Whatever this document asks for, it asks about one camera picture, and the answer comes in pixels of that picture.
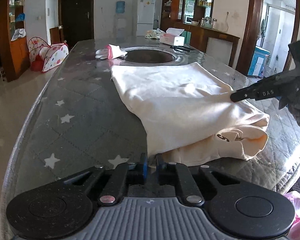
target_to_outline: beige cloth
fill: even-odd
[[[185,66],[113,66],[121,100],[146,132],[148,156],[199,165],[221,157],[244,160],[263,150],[269,115],[198,63]]]

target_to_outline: black circular joint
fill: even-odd
[[[175,61],[175,57],[168,52],[155,49],[134,49],[128,51],[124,60],[135,63],[160,64]]]
[[[89,222],[92,212],[86,195],[61,188],[22,193],[8,204],[6,215],[16,235],[25,239],[53,239],[79,231]]]
[[[205,207],[219,229],[243,239],[280,237],[290,229],[295,215],[287,198],[253,184],[223,186]]]
[[[271,202],[261,197],[241,198],[236,202],[236,207],[243,215],[252,218],[265,217],[273,210]]]

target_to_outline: tiled floor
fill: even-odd
[[[41,74],[27,70],[10,83],[0,79],[0,193],[7,163],[23,122],[54,71]]]

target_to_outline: ribbed gray plate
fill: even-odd
[[[100,208],[88,226],[64,240],[233,240],[215,228],[199,208],[172,198],[126,197]]]

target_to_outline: polka dot play tent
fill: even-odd
[[[49,44],[39,37],[32,38],[28,43],[30,51],[30,63],[32,64],[38,55],[44,61],[42,72],[59,66],[65,57],[69,54],[69,48],[66,43]]]

